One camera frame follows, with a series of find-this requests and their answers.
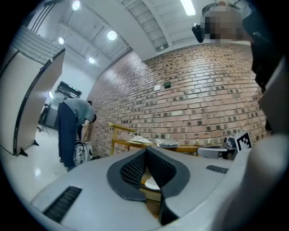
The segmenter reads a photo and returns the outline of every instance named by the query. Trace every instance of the backpack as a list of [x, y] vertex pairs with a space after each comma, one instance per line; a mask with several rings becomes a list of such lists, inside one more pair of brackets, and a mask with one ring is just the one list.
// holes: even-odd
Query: backpack
[[93, 156], [92, 145], [89, 142], [83, 143], [81, 141], [75, 142], [75, 152], [74, 152], [74, 162], [75, 166], [78, 166], [82, 163], [99, 159], [100, 156]]

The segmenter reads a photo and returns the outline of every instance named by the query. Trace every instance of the dark pants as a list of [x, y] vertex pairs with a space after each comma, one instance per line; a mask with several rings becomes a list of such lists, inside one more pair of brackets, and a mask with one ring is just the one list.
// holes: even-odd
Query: dark pants
[[65, 104], [58, 106], [58, 149], [65, 167], [73, 167], [76, 142], [77, 119], [72, 110]]
[[77, 126], [77, 135], [79, 137], [79, 139], [81, 140], [81, 131], [82, 131], [83, 126], [82, 125], [78, 125]]

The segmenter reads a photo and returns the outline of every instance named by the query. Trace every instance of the person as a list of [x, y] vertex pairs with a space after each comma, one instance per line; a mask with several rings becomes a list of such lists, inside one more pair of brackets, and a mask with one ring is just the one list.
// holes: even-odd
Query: person
[[81, 138], [81, 131], [82, 131], [83, 125], [78, 125], [77, 126], [77, 140], [80, 140]]
[[[282, 54], [273, 43], [264, 20], [250, 1], [237, 0], [235, 4], [221, 1], [211, 3], [202, 10], [200, 24], [192, 28], [198, 42], [205, 37], [222, 42], [222, 40], [243, 40], [251, 43], [253, 56], [252, 71], [255, 81], [262, 93], [281, 60]], [[266, 121], [265, 129], [271, 131]]]
[[85, 136], [90, 123], [96, 120], [92, 106], [83, 99], [72, 98], [64, 100], [58, 107], [58, 148], [60, 162], [64, 162], [67, 171], [75, 167], [74, 150], [77, 137], [77, 125], [82, 125], [80, 140], [85, 142]]

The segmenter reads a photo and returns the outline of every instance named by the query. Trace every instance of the ceiling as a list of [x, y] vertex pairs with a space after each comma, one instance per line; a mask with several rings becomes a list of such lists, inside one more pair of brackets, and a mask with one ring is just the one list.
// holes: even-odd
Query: ceiling
[[[58, 11], [61, 16], [53, 39], [58, 42], [63, 37], [67, 52], [85, 61], [97, 78], [131, 48], [147, 60], [199, 44], [191, 28], [200, 21], [202, 8], [215, 1], [192, 0], [196, 10], [192, 16], [186, 14], [180, 0], [81, 0], [76, 11], [73, 2], [56, 4], [62, 11]], [[114, 41], [107, 38], [111, 30], [117, 32]], [[93, 65], [87, 65], [89, 57], [95, 59]]]

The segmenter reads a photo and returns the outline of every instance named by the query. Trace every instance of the brick wall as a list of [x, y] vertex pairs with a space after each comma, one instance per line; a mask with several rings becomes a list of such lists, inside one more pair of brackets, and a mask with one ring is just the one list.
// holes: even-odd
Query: brick wall
[[[98, 153], [109, 154], [109, 122], [151, 140], [173, 138], [180, 144], [196, 139], [220, 144], [240, 130], [250, 131], [255, 142], [265, 136], [266, 118], [251, 65], [246, 45], [190, 46], [146, 62], [132, 51], [103, 73], [89, 94], [98, 116], [90, 142]], [[165, 82], [172, 86], [165, 89]], [[158, 84], [161, 90], [154, 91]], [[115, 148], [121, 151], [124, 147]]]

